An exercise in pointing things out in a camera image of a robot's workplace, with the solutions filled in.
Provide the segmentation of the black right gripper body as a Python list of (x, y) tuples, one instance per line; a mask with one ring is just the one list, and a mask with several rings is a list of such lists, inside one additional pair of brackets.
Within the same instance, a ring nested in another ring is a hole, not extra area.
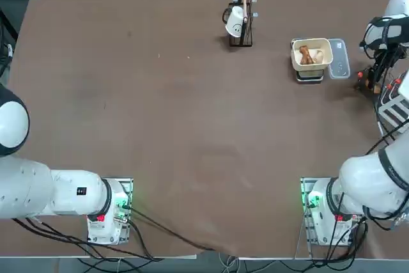
[(380, 49), (376, 51), (376, 70), (385, 70), (394, 65), (401, 56), (401, 48)]

